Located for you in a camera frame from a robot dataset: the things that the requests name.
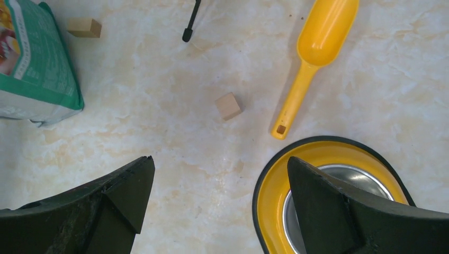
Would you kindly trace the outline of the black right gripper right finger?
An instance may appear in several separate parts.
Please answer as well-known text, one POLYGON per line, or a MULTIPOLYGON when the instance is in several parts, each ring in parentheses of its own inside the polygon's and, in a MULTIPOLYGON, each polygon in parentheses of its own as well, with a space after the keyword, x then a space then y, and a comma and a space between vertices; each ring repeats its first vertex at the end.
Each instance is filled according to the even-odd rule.
POLYGON ((376 196, 297 157, 287 169, 307 253, 448 253, 448 214, 376 196))

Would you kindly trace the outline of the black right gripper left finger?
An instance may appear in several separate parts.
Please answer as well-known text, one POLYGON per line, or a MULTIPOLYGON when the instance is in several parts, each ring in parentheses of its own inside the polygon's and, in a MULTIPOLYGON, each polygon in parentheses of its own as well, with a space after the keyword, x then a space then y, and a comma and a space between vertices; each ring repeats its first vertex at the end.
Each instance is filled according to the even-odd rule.
POLYGON ((152 157, 58 195, 1 210, 1 253, 130 253, 155 175, 152 157))

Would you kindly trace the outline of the green pet food bag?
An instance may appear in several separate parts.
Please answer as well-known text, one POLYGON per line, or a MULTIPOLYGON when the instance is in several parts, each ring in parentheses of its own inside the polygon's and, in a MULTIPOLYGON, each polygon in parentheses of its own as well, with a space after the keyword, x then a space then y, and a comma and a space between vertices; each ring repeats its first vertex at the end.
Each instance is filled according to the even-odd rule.
POLYGON ((45 2, 1 1, 1 118, 46 126, 80 113, 84 106, 50 7, 45 2))

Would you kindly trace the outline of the yellow double pet bowl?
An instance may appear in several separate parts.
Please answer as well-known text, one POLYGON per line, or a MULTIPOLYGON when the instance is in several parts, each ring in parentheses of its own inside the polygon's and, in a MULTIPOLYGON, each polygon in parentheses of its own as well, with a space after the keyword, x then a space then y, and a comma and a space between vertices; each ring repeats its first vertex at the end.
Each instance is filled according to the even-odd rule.
POLYGON ((394 168, 370 147, 343 137, 320 135, 280 150, 264 167, 255 186, 252 215, 264 253, 305 253, 290 191, 287 163, 299 157, 324 173, 366 192, 414 206, 394 168))

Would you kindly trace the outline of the small wooden cube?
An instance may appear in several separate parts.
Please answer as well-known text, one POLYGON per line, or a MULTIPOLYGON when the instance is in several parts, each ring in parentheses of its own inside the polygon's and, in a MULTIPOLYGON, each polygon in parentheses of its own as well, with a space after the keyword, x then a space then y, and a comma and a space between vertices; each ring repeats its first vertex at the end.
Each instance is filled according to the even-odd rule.
POLYGON ((224 121, 230 120, 243 112, 232 92, 216 99, 215 105, 224 121))

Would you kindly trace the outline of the rectangular wooden block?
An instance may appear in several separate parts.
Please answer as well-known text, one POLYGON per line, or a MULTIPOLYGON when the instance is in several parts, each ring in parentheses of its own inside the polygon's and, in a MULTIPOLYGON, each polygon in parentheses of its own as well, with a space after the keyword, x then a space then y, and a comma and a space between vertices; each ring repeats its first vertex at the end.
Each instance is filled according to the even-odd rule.
POLYGON ((102 25, 93 18, 70 18, 67 21, 67 31, 78 38, 100 38, 102 25))

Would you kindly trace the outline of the yellow plastic scoop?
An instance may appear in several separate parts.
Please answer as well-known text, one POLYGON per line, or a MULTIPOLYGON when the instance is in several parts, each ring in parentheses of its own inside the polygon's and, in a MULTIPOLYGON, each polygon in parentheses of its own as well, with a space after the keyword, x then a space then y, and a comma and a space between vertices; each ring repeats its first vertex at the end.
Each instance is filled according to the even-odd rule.
POLYGON ((357 0, 315 1, 297 40, 301 65, 271 130, 284 140, 316 72, 338 56, 359 7, 357 0))

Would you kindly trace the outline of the black tripod stand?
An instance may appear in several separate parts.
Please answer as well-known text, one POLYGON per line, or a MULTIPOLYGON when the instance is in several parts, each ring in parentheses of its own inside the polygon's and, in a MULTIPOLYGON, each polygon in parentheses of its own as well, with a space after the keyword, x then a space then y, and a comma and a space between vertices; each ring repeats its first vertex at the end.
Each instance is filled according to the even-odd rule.
POLYGON ((184 32, 183 32, 183 35, 182 35, 182 40, 184 42, 189 42, 191 37, 192 37, 193 25, 194 25, 195 18, 197 16, 197 13, 198 13, 199 8, 200 8, 200 4, 201 4, 201 0, 196 0, 195 1, 195 5, 194 5, 194 8, 193 8, 193 11, 192 11, 189 23, 187 25, 187 28, 184 29, 184 32))

